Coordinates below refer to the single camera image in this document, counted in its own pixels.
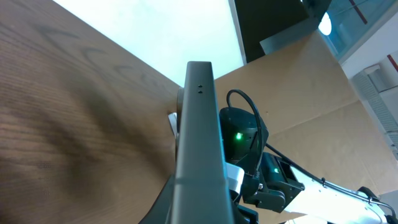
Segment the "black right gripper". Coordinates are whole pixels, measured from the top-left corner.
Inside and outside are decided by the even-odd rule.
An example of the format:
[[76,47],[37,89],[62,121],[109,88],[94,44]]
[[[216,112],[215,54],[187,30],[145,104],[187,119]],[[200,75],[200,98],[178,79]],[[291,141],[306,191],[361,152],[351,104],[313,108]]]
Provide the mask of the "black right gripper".
[[302,183],[282,174],[245,175],[241,195],[244,203],[281,213],[303,190],[305,187]]

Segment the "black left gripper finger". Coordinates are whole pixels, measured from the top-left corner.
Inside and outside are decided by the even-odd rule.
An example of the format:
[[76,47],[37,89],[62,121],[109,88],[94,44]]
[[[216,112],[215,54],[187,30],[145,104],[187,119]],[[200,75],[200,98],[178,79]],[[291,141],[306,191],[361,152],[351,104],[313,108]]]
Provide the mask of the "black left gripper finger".
[[154,204],[139,224],[169,224],[170,211],[174,193],[175,176],[171,175],[166,181]]

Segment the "Galaxy smartphone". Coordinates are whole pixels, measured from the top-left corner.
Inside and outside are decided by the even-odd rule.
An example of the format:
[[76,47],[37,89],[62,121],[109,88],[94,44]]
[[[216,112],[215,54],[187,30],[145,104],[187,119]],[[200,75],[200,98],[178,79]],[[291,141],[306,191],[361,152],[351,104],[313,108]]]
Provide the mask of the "Galaxy smartphone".
[[210,62],[188,62],[171,223],[234,223]]

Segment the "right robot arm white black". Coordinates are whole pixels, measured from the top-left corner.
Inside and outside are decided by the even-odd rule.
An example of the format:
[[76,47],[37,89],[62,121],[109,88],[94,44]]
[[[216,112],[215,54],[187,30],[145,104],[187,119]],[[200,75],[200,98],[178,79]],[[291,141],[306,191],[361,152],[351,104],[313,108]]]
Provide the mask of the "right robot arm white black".
[[277,213],[291,212],[327,223],[397,223],[395,212],[366,187],[349,190],[315,177],[266,143],[258,115],[233,107],[220,111],[228,166],[237,169],[235,198]]

